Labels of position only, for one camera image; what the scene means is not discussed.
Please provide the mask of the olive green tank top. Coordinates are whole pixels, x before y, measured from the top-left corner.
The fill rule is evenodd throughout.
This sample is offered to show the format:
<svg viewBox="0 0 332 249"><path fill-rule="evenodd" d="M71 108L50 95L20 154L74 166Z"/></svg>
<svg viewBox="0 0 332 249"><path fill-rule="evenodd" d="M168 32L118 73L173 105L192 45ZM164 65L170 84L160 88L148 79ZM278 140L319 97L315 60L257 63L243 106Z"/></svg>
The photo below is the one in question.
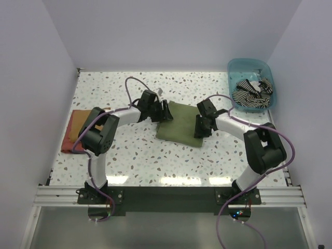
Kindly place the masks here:
<svg viewBox="0 0 332 249"><path fill-rule="evenodd" d="M163 121L157 125L156 138L201 148L203 139L194 137L198 108L173 101L170 101L168 106L173 120Z"/></svg>

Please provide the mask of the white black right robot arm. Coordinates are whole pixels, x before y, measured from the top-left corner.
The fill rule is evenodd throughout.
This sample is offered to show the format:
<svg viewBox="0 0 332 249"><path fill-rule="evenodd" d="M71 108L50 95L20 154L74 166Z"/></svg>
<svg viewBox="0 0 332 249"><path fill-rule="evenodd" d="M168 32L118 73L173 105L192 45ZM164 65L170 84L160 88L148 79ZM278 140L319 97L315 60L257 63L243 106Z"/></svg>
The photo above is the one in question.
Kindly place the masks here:
<svg viewBox="0 0 332 249"><path fill-rule="evenodd" d="M269 122L251 124L231 117L227 110L217 110L211 100L201 101L197 108L195 138L206 138L213 131L223 131L244 142L248 166L232 182L230 194L235 203L242 204L250 197L249 191L256 187L258 179L286 160L282 141Z"/></svg>

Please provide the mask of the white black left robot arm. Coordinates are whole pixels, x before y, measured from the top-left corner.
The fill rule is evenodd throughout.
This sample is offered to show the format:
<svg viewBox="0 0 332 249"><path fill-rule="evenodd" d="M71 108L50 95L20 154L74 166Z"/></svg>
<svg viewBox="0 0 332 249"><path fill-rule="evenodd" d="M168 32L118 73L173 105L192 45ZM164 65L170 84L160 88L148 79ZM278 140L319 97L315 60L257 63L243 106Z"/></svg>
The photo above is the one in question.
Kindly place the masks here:
<svg viewBox="0 0 332 249"><path fill-rule="evenodd" d="M167 100L160 99L151 90L143 91L136 103L131 103L128 107L109 111L95 107L90 112L72 151L88 156L88 178L84 189L95 203L111 199L107 191L106 154L112 146L117 129L148 118L151 122L173 120Z"/></svg>

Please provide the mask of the black white striped tank top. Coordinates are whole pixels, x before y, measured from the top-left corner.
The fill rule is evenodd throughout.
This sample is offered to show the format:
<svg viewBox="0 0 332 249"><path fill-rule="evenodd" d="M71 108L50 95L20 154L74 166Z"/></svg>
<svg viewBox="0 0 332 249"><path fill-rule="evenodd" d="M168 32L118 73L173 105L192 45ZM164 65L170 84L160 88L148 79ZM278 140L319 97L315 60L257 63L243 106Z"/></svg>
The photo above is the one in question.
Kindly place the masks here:
<svg viewBox="0 0 332 249"><path fill-rule="evenodd" d="M270 106L273 92L272 83L265 77L260 81L245 79L237 82L231 96L238 105L263 109Z"/></svg>

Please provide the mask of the folded mustard orange tank top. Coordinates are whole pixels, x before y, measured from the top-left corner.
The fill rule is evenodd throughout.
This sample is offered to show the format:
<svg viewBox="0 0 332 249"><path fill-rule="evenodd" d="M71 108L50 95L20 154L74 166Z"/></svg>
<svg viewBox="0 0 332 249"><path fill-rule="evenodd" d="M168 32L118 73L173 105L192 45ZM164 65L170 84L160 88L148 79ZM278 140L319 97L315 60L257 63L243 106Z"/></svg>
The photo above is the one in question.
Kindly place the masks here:
<svg viewBox="0 0 332 249"><path fill-rule="evenodd" d="M71 115L71 124L68 138L70 142L75 143L79 137L80 130L86 122L91 110L73 110Z"/></svg>

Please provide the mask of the folded rust red tank top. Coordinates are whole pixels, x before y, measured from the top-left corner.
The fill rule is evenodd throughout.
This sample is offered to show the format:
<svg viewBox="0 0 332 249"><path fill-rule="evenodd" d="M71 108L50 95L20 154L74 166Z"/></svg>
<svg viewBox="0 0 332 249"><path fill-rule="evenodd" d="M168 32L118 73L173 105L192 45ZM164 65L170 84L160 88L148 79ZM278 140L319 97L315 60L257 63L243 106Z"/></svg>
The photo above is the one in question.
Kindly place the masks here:
<svg viewBox="0 0 332 249"><path fill-rule="evenodd" d="M68 138L70 124L71 124L71 116L70 116L70 119L68 121L66 130L65 130L65 135L64 135L62 145L61 145L61 152L65 153L65 154L71 154L72 153L72 148L73 148L73 145L74 145L74 143L70 142L70 140Z"/></svg>

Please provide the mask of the translucent blue plastic bin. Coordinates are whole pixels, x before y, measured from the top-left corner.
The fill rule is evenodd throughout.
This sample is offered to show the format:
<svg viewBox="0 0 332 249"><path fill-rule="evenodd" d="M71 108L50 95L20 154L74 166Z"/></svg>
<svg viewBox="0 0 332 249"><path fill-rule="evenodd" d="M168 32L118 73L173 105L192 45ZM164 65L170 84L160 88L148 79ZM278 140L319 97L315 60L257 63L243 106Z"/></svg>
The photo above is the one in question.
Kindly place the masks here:
<svg viewBox="0 0 332 249"><path fill-rule="evenodd" d="M262 60L236 58L228 62L229 95L238 110L261 113L274 108L276 87L270 67Z"/></svg>

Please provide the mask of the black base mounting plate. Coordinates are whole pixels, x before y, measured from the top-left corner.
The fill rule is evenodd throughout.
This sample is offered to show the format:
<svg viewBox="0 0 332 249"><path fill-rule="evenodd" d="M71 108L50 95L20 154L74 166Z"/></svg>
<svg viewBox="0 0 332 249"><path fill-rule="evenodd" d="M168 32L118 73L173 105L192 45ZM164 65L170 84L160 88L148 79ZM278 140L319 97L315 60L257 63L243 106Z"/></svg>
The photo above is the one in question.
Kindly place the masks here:
<svg viewBox="0 0 332 249"><path fill-rule="evenodd" d="M125 216L128 212L213 213L234 196L232 187L118 187L77 189L77 203L90 217Z"/></svg>

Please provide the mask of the aluminium front frame rail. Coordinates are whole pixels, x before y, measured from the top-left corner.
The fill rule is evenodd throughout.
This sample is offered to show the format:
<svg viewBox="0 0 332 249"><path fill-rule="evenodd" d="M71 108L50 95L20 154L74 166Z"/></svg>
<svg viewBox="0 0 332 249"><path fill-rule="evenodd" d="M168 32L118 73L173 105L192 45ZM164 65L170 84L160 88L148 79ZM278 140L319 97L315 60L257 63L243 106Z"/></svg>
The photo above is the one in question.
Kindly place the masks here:
<svg viewBox="0 0 332 249"><path fill-rule="evenodd" d="M79 186L39 186L34 198L34 206L77 206ZM305 208L306 202L300 187L260 187L258 188L263 207Z"/></svg>

